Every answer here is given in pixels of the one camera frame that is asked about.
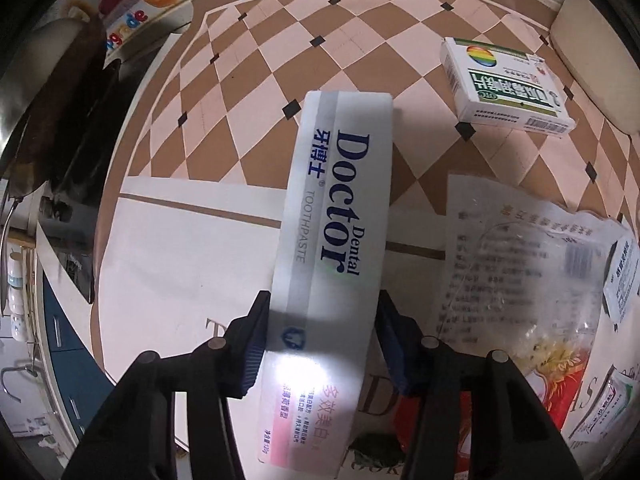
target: bright light spot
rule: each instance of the bright light spot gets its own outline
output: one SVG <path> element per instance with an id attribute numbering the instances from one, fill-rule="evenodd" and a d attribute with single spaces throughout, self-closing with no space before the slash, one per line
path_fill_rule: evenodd
<path id="1" fill-rule="evenodd" d="M 282 354 L 276 361 L 276 380 L 292 390 L 320 388 L 326 383 L 324 368 L 306 356 Z"/>

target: diamond pattern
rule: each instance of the diamond pattern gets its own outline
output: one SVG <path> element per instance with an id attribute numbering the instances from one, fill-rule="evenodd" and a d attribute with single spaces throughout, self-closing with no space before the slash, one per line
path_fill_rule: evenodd
<path id="1" fill-rule="evenodd" d="M 297 131 L 290 119 L 298 121 L 306 92 L 381 91 L 398 114 L 392 203 L 444 214 L 447 175 L 457 171 L 571 210 L 622 212 L 636 227 L 638 147 L 588 99 L 548 32 L 518 14 L 481 0 L 250 0 L 204 22 L 158 91 L 130 176 L 285 189 Z M 458 124 L 440 64 L 444 36 L 544 57 L 576 129 L 553 139 Z"/>

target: faucet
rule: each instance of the faucet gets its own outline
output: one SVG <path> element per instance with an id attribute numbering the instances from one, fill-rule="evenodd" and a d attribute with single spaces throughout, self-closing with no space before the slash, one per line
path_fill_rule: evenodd
<path id="1" fill-rule="evenodd" d="M 17 401 L 17 402 L 22 402 L 22 400 L 20 399 L 20 397 L 16 397 L 14 394 L 12 394 L 9 390 L 6 389 L 6 386 L 4 386 L 4 374 L 7 372 L 27 372 L 29 375 L 31 375 L 32 377 L 37 377 L 38 376 L 38 368 L 36 368 L 33 363 L 32 364 L 27 364 L 24 366 L 13 366 L 13 367 L 6 367 L 6 368 L 2 368 L 0 370 L 0 385 L 2 385 L 2 389 L 4 390 L 4 392 L 11 397 L 13 400 Z"/>

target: blue cabinet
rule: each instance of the blue cabinet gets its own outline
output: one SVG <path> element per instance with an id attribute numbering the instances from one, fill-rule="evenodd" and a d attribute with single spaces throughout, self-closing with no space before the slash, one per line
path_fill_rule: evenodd
<path id="1" fill-rule="evenodd" d="M 80 341 L 44 275 L 43 284 L 53 373 L 71 424 L 82 438 L 113 385 Z"/>
<path id="2" fill-rule="evenodd" d="M 50 352 L 78 350 L 84 348 L 76 331 L 66 318 L 60 303 L 53 294 L 47 277 L 43 275 L 42 300 L 44 302 L 44 321 L 47 329 L 47 341 Z"/>

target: white and green medicine box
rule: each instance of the white and green medicine box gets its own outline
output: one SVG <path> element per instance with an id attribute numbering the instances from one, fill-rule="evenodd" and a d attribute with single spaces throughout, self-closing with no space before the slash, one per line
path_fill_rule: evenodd
<path id="1" fill-rule="evenodd" d="M 440 59 L 459 121 L 556 137 L 575 128 L 540 56 L 480 41 L 445 38 Z"/>

